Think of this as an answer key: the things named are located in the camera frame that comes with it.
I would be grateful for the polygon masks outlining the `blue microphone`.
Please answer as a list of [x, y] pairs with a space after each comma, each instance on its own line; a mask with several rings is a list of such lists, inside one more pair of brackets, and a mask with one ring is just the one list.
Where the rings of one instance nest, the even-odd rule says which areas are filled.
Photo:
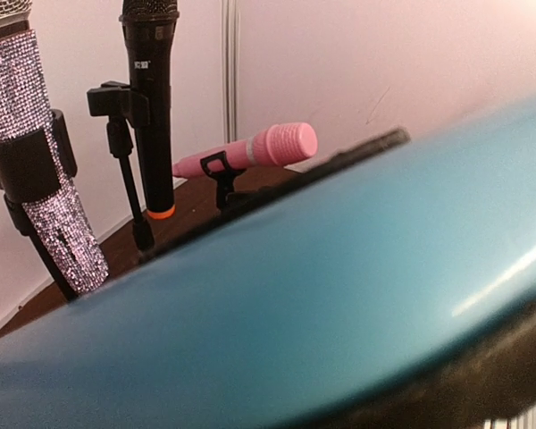
[[224, 224], [0, 340], [0, 428], [343, 428], [536, 299], [536, 96]]

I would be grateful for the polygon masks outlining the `black stand of pink microphone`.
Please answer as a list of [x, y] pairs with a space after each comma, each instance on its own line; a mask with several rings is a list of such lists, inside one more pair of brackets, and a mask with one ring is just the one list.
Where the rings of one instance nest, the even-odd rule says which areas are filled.
[[[219, 161], [222, 164], [222, 169], [218, 172], [213, 172], [210, 164]], [[205, 175], [214, 180], [216, 183], [215, 203], [216, 207], [222, 211], [229, 202], [229, 194], [235, 192], [234, 181], [242, 175], [245, 169], [235, 169], [229, 164], [227, 152], [222, 150], [212, 155], [200, 159], [200, 167]]]

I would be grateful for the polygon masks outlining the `black microphone with white band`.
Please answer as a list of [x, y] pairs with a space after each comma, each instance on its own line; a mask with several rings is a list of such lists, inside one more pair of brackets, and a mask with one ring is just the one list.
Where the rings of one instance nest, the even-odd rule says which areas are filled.
[[[263, 206], [268, 206], [295, 192], [314, 185], [318, 181], [327, 179], [334, 174], [360, 164], [367, 159], [381, 155], [395, 147], [405, 145], [410, 140], [411, 138], [406, 130], [397, 128], [373, 139], [364, 141], [348, 151], [339, 152], [327, 162], [318, 164], [307, 172], [297, 174], [288, 181], [275, 187], [264, 187], [255, 192], [237, 192], [235, 190], [234, 193], [229, 194], [229, 204], [224, 210], [220, 211], [221, 214], [219, 216], [180, 235], [170, 243], [149, 251], [139, 259], [139, 262], [143, 265], [175, 248], [186, 245], [191, 241], [204, 236], [208, 232], [213, 231], [224, 224], [239, 219]], [[222, 169], [222, 164], [219, 161], [215, 161], [210, 164], [210, 167], [213, 172], [218, 172]]]

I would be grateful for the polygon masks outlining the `pink microphone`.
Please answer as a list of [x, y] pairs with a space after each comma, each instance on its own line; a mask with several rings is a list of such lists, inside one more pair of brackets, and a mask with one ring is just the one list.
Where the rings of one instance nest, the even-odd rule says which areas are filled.
[[203, 176], [201, 160], [225, 152], [235, 170], [252, 166], [287, 166], [303, 162], [317, 153], [318, 139], [314, 128], [305, 122], [273, 125], [249, 139], [242, 139], [186, 156], [172, 166], [174, 177], [182, 179]]

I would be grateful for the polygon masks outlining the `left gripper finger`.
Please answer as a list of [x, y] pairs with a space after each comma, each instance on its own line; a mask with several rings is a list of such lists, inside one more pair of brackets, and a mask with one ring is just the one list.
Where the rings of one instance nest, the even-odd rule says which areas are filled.
[[470, 428], [536, 403], [536, 299], [438, 372], [349, 413], [343, 428]]

